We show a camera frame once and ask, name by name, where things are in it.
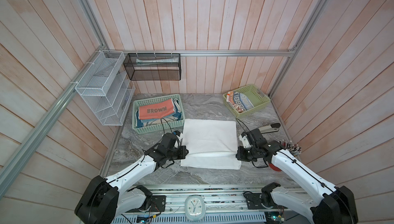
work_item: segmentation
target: olive green basket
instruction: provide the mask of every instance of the olive green basket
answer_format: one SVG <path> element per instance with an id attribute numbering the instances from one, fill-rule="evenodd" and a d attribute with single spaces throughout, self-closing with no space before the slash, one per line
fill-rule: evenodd
<path id="1" fill-rule="evenodd" d="M 249 114 L 252 114 L 256 111 L 259 111 L 265 108 L 271 102 L 271 99 L 269 99 L 269 97 L 266 94 L 264 94 L 259 88 L 257 88 L 257 86 L 255 86 L 254 84 L 245 85 L 233 91 L 245 94 L 254 106 L 254 108 L 251 108 L 242 113 L 238 113 L 237 110 L 235 110 L 233 106 L 226 101 L 227 93 L 224 93 L 223 94 L 224 105 L 230 110 L 230 112 L 236 118 L 241 118 Z"/>
<path id="2" fill-rule="evenodd" d="M 168 122 L 164 123 L 163 125 L 161 124 L 156 124 L 156 125 L 150 125 L 147 127 L 142 127 L 142 128 L 137 128 L 137 121 L 135 120 L 135 112 L 137 112 L 138 107 L 148 105 L 148 104 L 154 104 L 154 103 L 161 103 L 163 101 L 166 101 L 170 98 L 177 98 L 179 100 L 179 105 L 180 109 L 182 111 L 182 118 L 180 120 L 176 120 L 173 122 Z M 138 133 L 138 134 L 143 134 L 143 133 L 150 133 L 154 131 L 159 131 L 163 129 L 169 129 L 170 126 L 171 128 L 178 128 L 182 127 L 183 123 L 185 122 L 185 112 L 183 111 L 183 106 L 182 106 L 182 101 L 180 100 L 180 95 L 179 94 L 172 94 L 172 95 L 164 95 L 156 98 L 146 98 L 146 99 L 141 99 L 141 100 L 135 100 L 133 102 L 133 122 L 132 122 L 132 127 L 133 129 Z"/>

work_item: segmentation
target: white towel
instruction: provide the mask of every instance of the white towel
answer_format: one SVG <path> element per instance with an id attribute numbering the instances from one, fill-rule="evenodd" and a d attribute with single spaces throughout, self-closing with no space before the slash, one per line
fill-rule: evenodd
<path id="1" fill-rule="evenodd" d="M 183 140 L 189 150 L 180 161 L 184 167 L 240 169 L 235 121 L 214 119 L 185 119 Z"/>

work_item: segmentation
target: alarm clock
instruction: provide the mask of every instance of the alarm clock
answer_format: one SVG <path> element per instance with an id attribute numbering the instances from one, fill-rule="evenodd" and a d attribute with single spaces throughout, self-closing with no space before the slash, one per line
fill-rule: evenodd
<path id="1" fill-rule="evenodd" d="M 185 201 L 185 215 L 189 221 L 200 221 L 204 218 L 206 207 L 204 198 L 199 195 L 193 195 Z"/>

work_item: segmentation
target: black wire mesh basket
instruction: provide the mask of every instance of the black wire mesh basket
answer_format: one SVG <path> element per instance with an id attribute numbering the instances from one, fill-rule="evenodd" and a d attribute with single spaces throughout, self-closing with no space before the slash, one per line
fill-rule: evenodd
<path id="1" fill-rule="evenodd" d="M 129 53 L 123 65 L 130 80 L 180 80 L 180 54 Z"/>

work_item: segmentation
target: gray marble countertop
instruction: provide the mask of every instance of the gray marble countertop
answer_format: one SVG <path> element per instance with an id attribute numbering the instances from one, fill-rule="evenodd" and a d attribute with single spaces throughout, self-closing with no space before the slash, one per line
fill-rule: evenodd
<path id="1" fill-rule="evenodd" d="M 132 101 L 160 95 L 162 94 L 136 94 Z M 186 118 L 235 120 L 235 117 L 224 106 L 221 94 L 180 94 L 180 96 Z M 163 131 L 137 134 L 132 129 L 132 115 L 132 105 L 130 105 L 130 110 L 125 119 L 124 128 L 113 155 L 108 175 L 112 175 L 135 162 L 143 155 L 143 149 L 147 150 L 153 146 L 160 140 L 163 134 Z M 259 112 L 243 117 L 241 120 L 250 129 L 279 122 L 271 103 Z M 242 131 L 242 128 L 237 123 L 237 136 Z M 263 136 L 267 141 L 288 139 L 282 127 L 278 132 L 265 133 Z M 263 165 L 263 162 L 259 160 L 255 164 L 256 166 L 260 166 Z M 137 184 L 266 185 L 271 182 L 277 182 L 282 185 L 296 184 L 283 172 L 276 172 L 271 168 L 255 168 L 251 162 L 242 162 L 241 169 L 239 170 L 219 170 L 181 167 L 179 160 L 175 161 L 175 164 L 169 168 L 159 168 L 155 172 L 143 177 Z"/>

